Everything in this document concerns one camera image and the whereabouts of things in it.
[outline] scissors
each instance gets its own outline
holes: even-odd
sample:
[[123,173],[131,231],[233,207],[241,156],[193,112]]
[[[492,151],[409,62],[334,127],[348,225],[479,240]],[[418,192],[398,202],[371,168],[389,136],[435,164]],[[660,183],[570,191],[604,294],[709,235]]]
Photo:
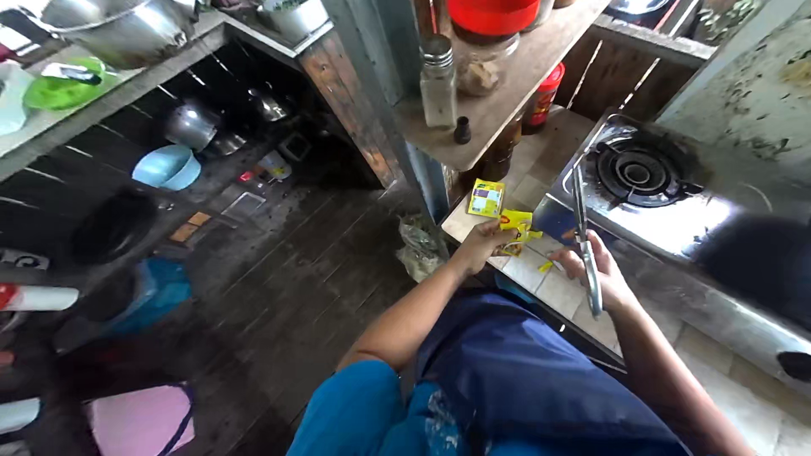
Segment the scissors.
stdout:
[[596,319],[603,313],[603,293],[600,290],[600,280],[597,275],[597,262],[594,260],[594,250],[592,250],[591,242],[589,242],[589,239],[586,237],[586,229],[588,228],[589,221],[586,218],[586,198],[583,197],[583,174],[580,169],[580,161],[585,156],[586,155],[583,154],[580,160],[577,160],[572,172],[575,203],[574,217],[577,221],[577,226],[574,229],[574,240],[580,248],[583,265],[586,267],[589,307],[591,308],[591,315]]

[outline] wooden floor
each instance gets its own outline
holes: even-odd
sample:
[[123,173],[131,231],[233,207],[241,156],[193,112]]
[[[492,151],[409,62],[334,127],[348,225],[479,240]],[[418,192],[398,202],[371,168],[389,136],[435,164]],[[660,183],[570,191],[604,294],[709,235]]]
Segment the wooden floor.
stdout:
[[395,257],[397,216],[418,211],[404,185],[304,183],[283,196],[296,191],[302,197],[263,245],[209,234],[215,244],[187,261],[202,298],[150,331],[162,364],[195,393],[196,437],[178,455],[283,454],[315,388],[414,286]]

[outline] salt shaker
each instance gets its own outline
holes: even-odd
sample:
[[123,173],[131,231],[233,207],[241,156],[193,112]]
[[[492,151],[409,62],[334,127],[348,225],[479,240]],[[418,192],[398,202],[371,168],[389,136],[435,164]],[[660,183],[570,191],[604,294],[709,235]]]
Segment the salt shaker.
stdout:
[[429,127],[453,127],[457,119],[457,89],[451,41],[433,34],[423,40],[422,48],[424,65],[419,88],[425,123]]

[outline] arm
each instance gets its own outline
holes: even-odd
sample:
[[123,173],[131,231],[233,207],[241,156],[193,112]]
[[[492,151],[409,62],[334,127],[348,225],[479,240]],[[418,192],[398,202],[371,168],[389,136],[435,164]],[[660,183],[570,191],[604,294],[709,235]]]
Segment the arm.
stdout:
[[498,220],[474,226],[448,263],[400,298],[361,334],[337,370],[357,361],[378,359],[400,372],[416,355],[459,284],[482,270],[487,258],[516,233],[499,230]]
[[[754,456],[730,423],[684,365],[670,343],[628,288],[611,253],[592,230],[604,306],[611,316],[628,369],[632,391],[675,432],[695,454]],[[583,262],[569,249],[550,256],[570,277],[583,278]]]

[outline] gas stove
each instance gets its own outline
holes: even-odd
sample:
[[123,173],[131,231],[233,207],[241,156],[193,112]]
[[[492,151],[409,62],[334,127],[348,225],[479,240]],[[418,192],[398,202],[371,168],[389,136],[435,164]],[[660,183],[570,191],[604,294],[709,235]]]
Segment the gas stove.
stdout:
[[[674,131],[609,113],[535,209],[533,230],[559,238],[574,226],[573,168],[578,165],[589,223],[599,229],[641,299],[667,306],[811,397],[811,376],[803,377],[811,372],[811,328],[722,286],[702,260],[725,229],[745,226],[740,221],[753,213],[795,213],[807,220],[803,214],[809,208],[769,187],[770,173],[762,163],[746,166],[738,156]],[[757,242],[742,248],[758,258]],[[787,373],[792,370],[783,362],[788,355],[802,358],[803,373]]]
[[548,196],[573,207],[572,169],[579,162],[591,222],[652,255],[689,263],[739,210],[707,189],[713,173],[702,165],[699,147],[673,131],[606,114]]

